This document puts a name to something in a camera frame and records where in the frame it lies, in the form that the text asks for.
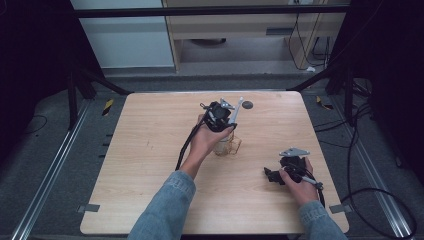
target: hand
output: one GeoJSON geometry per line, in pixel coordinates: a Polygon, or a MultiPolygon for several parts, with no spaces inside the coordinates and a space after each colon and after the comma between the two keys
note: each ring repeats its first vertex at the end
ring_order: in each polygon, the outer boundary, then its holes
{"type": "MultiPolygon", "coordinates": [[[[199,115],[197,122],[203,118],[203,114],[199,115]]],[[[206,124],[203,124],[191,140],[190,153],[195,154],[199,158],[205,158],[212,152],[214,146],[234,130],[234,127],[228,127],[222,132],[212,132],[206,124]]]]}
{"type": "MultiPolygon", "coordinates": [[[[309,162],[309,159],[305,157],[305,163],[306,163],[306,169],[312,173],[312,165],[309,162]]],[[[294,182],[289,174],[284,171],[282,168],[279,170],[280,176],[283,179],[283,181],[286,183],[286,186],[290,189],[290,192],[292,193],[294,199],[296,200],[299,207],[303,206],[305,203],[319,200],[318,199],[318,193],[317,189],[314,185],[301,181],[300,183],[294,182]]]]}
{"type": "MultiPolygon", "coordinates": [[[[203,114],[199,115],[197,122],[199,123],[202,118],[203,114]]],[[[190,142],[190,153],[181,165],[180,170],[194,179],[199,171],[200,165],[206,156],[212,152],[215,144],[221,139],[228,137],[233,130],[234,127],[228,127],[222,132],[212,132],[206,124],[200,126],[190,142]]]]}

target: black metal frame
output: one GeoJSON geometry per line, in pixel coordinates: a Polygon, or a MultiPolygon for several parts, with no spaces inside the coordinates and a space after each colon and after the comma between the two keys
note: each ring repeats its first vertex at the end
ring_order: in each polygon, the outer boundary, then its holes
{"type": "Polygon", "coordinates": [[[352,9],[349,4],[334,5],[258,5],[258,6],[205,6],[205,7],[166,7],[130,9],[88,9],[71,12],[52,12],[67,14],[77,18],[113,17],[158,17],[158,16],[195,16],[195,15],[240,15],[240,14],[295,14],[295,13],[343,13],[352,9]]]}
{"type": "MultiPolygon", "coordinates": [[[[165,7],[165,8],[131,8],[131,9],[89,9],[89,10],[73,10],[73,11],[50,11],[48,14],[57,14],[62,16],[69,16],[74,18],[114,18],[114,17],[157,17],[157,16],[201,16],[201,15],[245,15],[245,14],[298,14],[298,13],[347,13],[349,11],[364,11],[369,8],[365,5],[354,5],[351,4],[330,4],[330,5],[268,5],[268,6],[205,6],[205,7],[165,7]]],[[[340,70],[344,64],[339,64],[330,61],[329,66],[318,73],[316,76],[299,84],[287,91],[302,91],[313,83],[329,77],[334,74],[336,70],[340,70]]],[[[97,77],[87,71],[83,71],[82,74],[95,80],[104,86],[120,93],[129,94],[131,92],[123,90],[109,82],[104,78],[97,77]]],[[[72,76],[69,79],[69,88],[73,87],[72,76]]],[[[74,91],[69,90],[70,93],[70,113],[71,123],[70,128],[76,121],[76,110],[75,110],[75,98],[74,91]]],[[[346,97],[346,101],[351,99],[351,91],[346,97]]],[[[347,116],[351,115],[352,104],[345,104],[345,113],[347,116]]]]}

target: blue jacket sleeve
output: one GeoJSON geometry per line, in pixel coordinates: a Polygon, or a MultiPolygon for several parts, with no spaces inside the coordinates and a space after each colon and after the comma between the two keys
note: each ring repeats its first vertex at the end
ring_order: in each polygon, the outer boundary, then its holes
{"type": "Polygon", "coordinates": [[[173,172],[140,215],[128,239],[180,239],[195,192],[189,175],[173,172]]]}
{"type": "Polygon", "coordinates": [[[347,239],[319,201],[300,207],[299,215],[305,227],[306,239],[347,239]]]}

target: wooden table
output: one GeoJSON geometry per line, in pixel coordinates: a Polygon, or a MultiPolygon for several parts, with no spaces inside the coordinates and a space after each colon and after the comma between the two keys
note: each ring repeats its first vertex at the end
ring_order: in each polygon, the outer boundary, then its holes
{"type": "MultiPolygon", "coordinates": [[[[254,104],[249,110],[241,108],[237,117],[235,136],[242,140],[241,146],[235,155],[211,153],[203,162],[184,234],[302,233],[290,192],[268,182],[263,169],[278,170],[279,153],[290,147],[311,152],[314,175],[324,184],[327,210],[328,205],[340,204],[298,92],[134,93],[126,100],[90,199],[100,208],[85,212],[81,231],[129,233],[174,171],[197,116],[204,113],[199,104],[224,97],[236,105],[241,96],[254,104]]],[[[345,214],[329,213],[346,232],[345,214]]]]}

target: small black object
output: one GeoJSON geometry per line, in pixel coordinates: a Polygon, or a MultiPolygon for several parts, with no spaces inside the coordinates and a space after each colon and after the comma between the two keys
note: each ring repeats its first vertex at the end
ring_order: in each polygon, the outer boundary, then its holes
{"type": "Polygon", "coordinates": [[[244,109],[252,109],[253,108],[253,103],[251,101],[244,101],[241,106],[244,109]]]}
{"type": "Polygon", "coordinates": [[[227,127],[237,126],[236,123],[228,123],[228,116],[230,116],[231,111],[223,108],[218,102],[212,102],[209,106],[204,108],[209,109],[205,114],[205,123],[212,132],[222,132],[227,127]]]}
{"type": "MultiPolygon", "coordinates": [[[[281,167],[289,174],[290,178],[297,183],[300,183],[302,181],[302,177],[306,175],[305,158],[300,158],[298,156],[283,157],[280,160],[280,164],[281,167]]],[[[270,182],[278,182],[280,185],[285,184],[279,171],[271,171],[268,168],[264,168],[264,171],[270,182]]]]}

